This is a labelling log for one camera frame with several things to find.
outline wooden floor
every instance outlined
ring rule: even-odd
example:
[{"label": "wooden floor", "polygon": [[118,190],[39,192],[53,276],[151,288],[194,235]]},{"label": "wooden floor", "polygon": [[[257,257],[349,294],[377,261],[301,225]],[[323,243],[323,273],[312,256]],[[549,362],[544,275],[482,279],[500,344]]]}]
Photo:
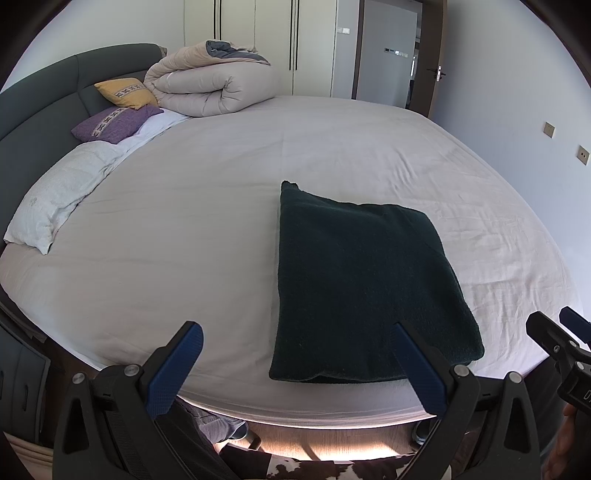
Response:
[{"label": "wooden floor", "polygon": [[292,429],[253,422],[249,427],[261,437],[261,450],[298,460],[369,460],[412,452],[412,424],[361,430]]}]

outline dark green towel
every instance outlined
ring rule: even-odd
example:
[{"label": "dark green towel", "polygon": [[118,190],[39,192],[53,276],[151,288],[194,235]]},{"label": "dark green towel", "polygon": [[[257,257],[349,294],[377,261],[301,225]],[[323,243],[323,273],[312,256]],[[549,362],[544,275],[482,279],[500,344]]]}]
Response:
[{"label": "dark green towel", "polygon": [[424,213],[339,203],[281,186],[279,328],[269,376],[356,383],[404,378],[388,342],[404,319],[451,364],[484,355],[441,240]]}]

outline white wardrobe door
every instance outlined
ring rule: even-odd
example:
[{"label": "white wardrobe door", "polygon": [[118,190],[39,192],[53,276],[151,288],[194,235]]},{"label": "white wardrobe door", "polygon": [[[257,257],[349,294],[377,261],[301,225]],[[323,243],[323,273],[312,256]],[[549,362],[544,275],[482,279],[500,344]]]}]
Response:
[{"label": "white wardrobe door", "polygon": [[190,47],[213,38],[214,0],[185,1],[185,45]]},{"label": "white wardrobe door", "polygon": [[255,46],[279,73],[280,95],[293,94],[292,36],[296,2],[256,0]]},{"label": "white wardrobe door", "polygon": [[222,11],[220,40],[240,47],[255,44],[255,0],[217,0]]},{"label": "white wardrobe door", "polygon": [[329,97],[335,56],[336,0],[299,2],[294,95]]}]

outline gray upholstered headboard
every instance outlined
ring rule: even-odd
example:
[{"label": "gray upholstered headboard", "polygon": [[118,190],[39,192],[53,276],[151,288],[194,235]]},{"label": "gray upholstered headboard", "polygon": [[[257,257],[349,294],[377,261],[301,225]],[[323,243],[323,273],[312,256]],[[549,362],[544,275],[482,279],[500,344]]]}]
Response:
[{"label": "gray upholstered headboard", "polygon": [[[99,48],[61,60],[0,93],[0,254],[4,233],[33,184],[80,142],[70,132],[82,120],[112,106],[94,84],[135,77],[162,58],[150,43]],[[24,315],[0,288],[0,308]]]}]

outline doorway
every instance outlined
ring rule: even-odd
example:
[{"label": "doorway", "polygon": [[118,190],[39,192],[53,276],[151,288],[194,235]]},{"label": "doorway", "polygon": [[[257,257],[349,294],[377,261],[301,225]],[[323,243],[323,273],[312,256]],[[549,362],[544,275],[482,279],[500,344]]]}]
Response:
[{"label": "doorway", "polygon": [[360,0],[352,98],[430,117],[446,20],[447,0]]}]

